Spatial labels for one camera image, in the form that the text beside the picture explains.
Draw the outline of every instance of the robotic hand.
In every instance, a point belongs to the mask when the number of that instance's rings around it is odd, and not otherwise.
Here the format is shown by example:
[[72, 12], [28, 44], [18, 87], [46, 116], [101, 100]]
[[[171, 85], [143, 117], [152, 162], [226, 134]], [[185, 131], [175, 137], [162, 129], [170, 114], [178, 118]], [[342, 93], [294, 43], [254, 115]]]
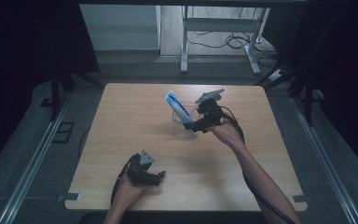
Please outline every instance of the robotic hand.
[[120, 179], [126, 173], [134, 186], [158, 186], [165, 176], [165, 171], [162, 171], [157, 175], [148, 173], [147, 170], [150, 168], [153, 161], [155, 161], [155, 159], [144, 149], [142, 150], [141, 155], [139, 153], [132, 155], [117, 177], [110, 203], [112, 204], [115, 199]]
[[192, 123], [184, 123], [183, 125], [187, 130], [191, 130], [193, 132], [202, 131], [203, 133], [207, 133], [207, 129], [209, 127], [220, 125], [222, 123], [222, 118], [228, 119], [232, 122], [235, 129], [240, 134], [242, 141], [244, 142], [245, 140], [242, 128], [238, 124], [234, 115], [231, 112], [231, 116], [223, 112], [222, 108], [225, 107], [218, 105], [216, 102], [222, 98], [220, 95], [220, 92], [222, 91], [224, 91], [224, 89], [203, 93], [196, 101], [196, 104], [199, 104], [197, 112], [202, 115], [202, 118]]

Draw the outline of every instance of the forearm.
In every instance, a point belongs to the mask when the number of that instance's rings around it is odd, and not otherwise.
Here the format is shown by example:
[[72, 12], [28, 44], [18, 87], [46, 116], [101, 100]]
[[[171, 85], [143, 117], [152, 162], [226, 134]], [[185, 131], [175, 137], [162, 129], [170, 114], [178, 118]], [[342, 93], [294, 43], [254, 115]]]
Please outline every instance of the forearm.
[[119, 224], [125, 211], [126, 209], [124, 207], [112, 204], [112, 206], [107, 211], [107, 215], [103, 224]]
[[[251, 155], [246, 146], [244, 144], [237, 143], [236, 145], [231, 145], [230, 147], [234, 151], [244, 175], [257, 193], [267, 202], [292, 219], [295, 223], [300, 223], [296, 210], [292, 204], [283, 194], [281, 189], [275, 184], [272, 178], [267, 174], [267, 172]], [[263, 214], [265, 214], [268, 223], [285, 223], [264, 204], [258, 200], [257, 202], [259, 203]]]

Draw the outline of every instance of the hand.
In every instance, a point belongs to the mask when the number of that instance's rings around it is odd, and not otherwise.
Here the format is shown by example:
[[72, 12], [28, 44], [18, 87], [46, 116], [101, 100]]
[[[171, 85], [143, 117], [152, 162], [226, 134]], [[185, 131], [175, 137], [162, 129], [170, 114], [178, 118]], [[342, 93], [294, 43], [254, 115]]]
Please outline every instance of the hand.
[[120, 185], [112, 206], [119, 206], [122, 209], [127, 209], [141, 197], [146, 189], [147, 186], [145, 185], [134, 186], [127, 174], [124, 174], [120, 179]]
[[229, 147], [243, 144], [240, 134], [228, 119], [223, 119], [221, 125], [210, 127], [207, 131], [212, 132], [217, 139]]
[[147, 186], [134, 186], [127, 174], [120, 179], [112, 206], [107, 212], [104, 224], [119, 224], [124, 212], [141, 197]]

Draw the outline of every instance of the floor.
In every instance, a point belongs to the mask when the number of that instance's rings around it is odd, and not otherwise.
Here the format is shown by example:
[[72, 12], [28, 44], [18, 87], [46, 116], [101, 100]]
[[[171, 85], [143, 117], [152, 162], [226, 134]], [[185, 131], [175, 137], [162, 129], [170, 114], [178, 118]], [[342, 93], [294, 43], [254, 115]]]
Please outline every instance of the floor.
[[[167, 10], [162, 10], [163, 15], [170, 16], [163, 18], [169, 21], [174, 17], [179, 17], [179, 20], [173, 22], [180, 25], [181, 8], [165, 9]], [[231, 16], [235, 9], [229, 9], [231, 11], [226, 12], [225, 15]], [[206, 10], [206, 8], [200, 8], [200, 13], [208, 15]], [[217, 13], [216, 11], [215, 8], [208, 8], [211, 15]], [[251, 9], [247, 14], [245, 12], [246, 10], [242, 14], [247, 17], [253, 16], [254, 13]], [[198, 45], [189, 45], [189, 54], [193, 56], [189, 58], [189, 73], [184, 76], [179, 71], [180, 58], [177, 57], [180, 54], [182, 40], [180, 34], [173, 32], [179, 29], [167, 30], [167, 27], [173, 27], [173, 25], [167, 26], [163, 20], [162, 33], [164, 34], [165, 31], [166, 35], [179, 36], [179, 38], [163, 44], [167, 36], [161, 37], [162, 56], [98, 54], [102, 72], [91, 74], [91, 76], [102, 83], [253, 85], [260, 79], [260, 77], [255, 77], [249, 65], [246, 65], [247, 60], [242, 49], [228, 47], [210, 49]], [[199, 42], [209, 41], [201, 39], [205, 36], [190, 35], [189, 39], [194, 37], [199, 38], [194, 39]], [[211, 39], [218, 38], [224, 43], [226, 37], [223, 35], [221, 38], [211, 37]], [[216, 46], [221, 44], [212, 40], [205, 43]], [[266, 42], [260, 46], [270, 48]], [[260, 69], [265, 74], [269, 67], [261, 66]], [[67, 102], [67, 105], [62, 114], [62, 122], [74, 123], [71, 137], [66, 143], [60, 143], [57, 141], [62, 140], [60, 134], [52, 136], [50, 143], [47, 144], [44, 159], [35, 168], [37, 173], [30, 178], [28, 189], [22, 193], [23, 201], [20, 200], [17, 210], [16, 208], [11, 210], [15, 215], [7, 223], [78, 223], [88, 213], [88, 211], [66, 209], [63, 200], [68, 197], [67, 190], [76, 170], [81, 148], [87, 140], [87, 129], [92, 123], [103, 90], [80, 77], [74, 76], [74, 79], [76, 90], [66, 94], [62, 92], [62, 99], [67, 99], [67, 101], [63, 100]], [[285, 91], [288, 85], [290, 85], [290, 80], [268, 91], [267, 95], [304, 191], [303, 200], [306, 200], [309, 205], [307, 211], [300, 214], [301, 219], [304, 223], [318, 224], [358, 223], [358, 160], [356, 156], [330, 125], [318, 104], [313, 105], [314, 126], [309, 127], [303, 122], [300, 116], [301, 97], [296, 99], [288, 97]], [[19, 186], [23, 172], [40, 148], [46, 131], [50, 129], [51, 108], [40, 107], [40, 102], [49, 97], [48, 83], [35, 88], [32, 104], [0, 155], [0, 218], [7, 211], [6, 205], [10, 203], [10, 199], [13, 199], [13, 194], [16, 192], [14, 189]], [[164, 222], [181, 223], [181, 219], [169, 220], [169, 217], [167, 219]], [[216, 223], [226, 222], [223, 220], [216, 221]]]

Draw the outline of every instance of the cable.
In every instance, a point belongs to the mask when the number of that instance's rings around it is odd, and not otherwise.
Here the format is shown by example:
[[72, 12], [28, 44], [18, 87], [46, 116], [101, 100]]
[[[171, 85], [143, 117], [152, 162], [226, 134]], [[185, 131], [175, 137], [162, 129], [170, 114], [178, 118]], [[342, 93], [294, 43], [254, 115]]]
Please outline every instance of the cable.
[[[231, 123], [234, 125], [235, 129], [240, 134], [240, 137], [242, 139], [242, 142], [245, 144], [245, 140], [243, 137], [243, 131], [240, 125], [238, 124], [238, 121], [235, 119], [234, 114], [225, 106], [220, 106], [220, 108], [225, 108], [228, 110], [228, 112], [231, 114], [231, 116], [227, 115], [226, 113], [223, 113], [223, 117], [225, 119], [228, 119], [231, 121]], [[290, 217], [288, 217], [286, 214], [281, 212], [278, 208], [276, 208], [274, 205], [269, 203], [266, 199], [261, 196], [257, 190], [253, 187], [253, 185], [250, 183], [248, 178], [246, 177], [245, 173], [242, 171], [243, 179], [245, 180], [246, 185], [248, 186], [249, 190], [254, 194], [254, 196], [257, 198], [258, 201], [260, 201], [262, 204], [264, 204], [269, 210], [271, 210], [273, 213], [275, 213], [278, 217], [280, 217], [282, 220], [284, 220], [288, 224], [296, 224]]]
[[83, 148], [82, 148], [81, 144], [83, 143], [84, 138], [86, 137], [86, 134], [90, 131], [90, 128], [91, 127], [88, 127], [88, 129], [86, 129], [86, 131], [83, 132], [83, 135], [80, 138], [78, 151], [77, 151], [77, 155], [78, 155], [79, 159], [80, 159], [80, 156], [81, 156], [81, 154], [83, 152]]

